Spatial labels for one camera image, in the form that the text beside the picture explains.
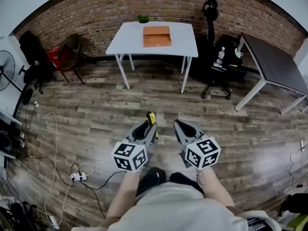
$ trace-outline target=dark gray table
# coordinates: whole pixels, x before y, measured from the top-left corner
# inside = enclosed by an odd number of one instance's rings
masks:
[[[238,49],[241,50],[244,44],[247,46],[258,67],[261,80],[236,105],[235,110],[240,110],[265,84],[284,87],[303,94],[302,97],[281,110],[282,115],[300,103],[308,95],[307,86],[291,55],[270,43],[246,33],[242,33]]]

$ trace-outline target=chair leg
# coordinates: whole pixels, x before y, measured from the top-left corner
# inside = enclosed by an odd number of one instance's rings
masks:
[[[42,87],[43,87],[43,80],[41,80],[40,83],[39,83],[39,92],[40,92],[40,94],[43,94]]]
[[[68,79],[66,78],[65,74],[63,73],[63,71],[61,71],[61,74],[64,76],[64,78],[66,79],[66,81],[69,83]]]
[[[39,79],[37,79],[37,81],[34,84],[34,88],[37,89],[38,88],[38,83],[39,83]]]
[[[81,83],[82,83],[82,84],[85,84],[85,83],[83,82],[83,80],[80,78],[80,76],[78,75],[78,73],[77,73],[76,69],[75,69],[75,68],[73,68],[73,70],[74,70],[75,74],[77,75],[77,77],[80,79]]]
[[[227,89],[227,87],[224,85],[224,84],[220,84],[220,86],[225,90],[225,92],[228,94],[227,96],[226,96],[226,99],[230,99],[230,97],[231,97],[231,92]]]
[[[208,84],[207,87],[203,90],[202,94],[201,94],[201,98],[205,98],[205,95],[207,93],[207,91],[210,89],[211,85]]]
[[[92,63],[92,64],[96,64],[96,61],[93,61],[90,57],[88,57],[85,53],[81,53],[81,56],[82,57],[85,57],[87,60],[86,60],[86,62],[88,62],[88,63]]]

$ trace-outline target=small potted plant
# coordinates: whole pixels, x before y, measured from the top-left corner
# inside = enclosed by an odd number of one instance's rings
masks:
[[[137,16],[139,23],[148,23],[149,22],[149,16],[148,15],[138,15]]]

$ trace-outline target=brick wall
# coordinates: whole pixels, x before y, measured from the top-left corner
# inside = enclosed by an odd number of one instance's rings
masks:
[[[49,50],[72,33],[84,39],[84,52],[102,56],[123,22],[139,14],[151,20],[186,22],[195,34],[207,31],[202,14],[206,0],[51,0],[33,12],[15,30],[39,36]],[[260,37],[295,55],[307,32],[284,10],[269,0],[217,0],[219,17],[214,22],[216,38],[240,32]]]

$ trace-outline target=electric fan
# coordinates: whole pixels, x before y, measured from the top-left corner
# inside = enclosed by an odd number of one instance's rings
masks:
[[[0,91],[6,89],[9,84],[12,84],[22,93],[22,102],[27,104],[32,96],[32,90],[23,91],[15,85],[13,77],[15,74],[15,60],[8,51],[0,51]]]

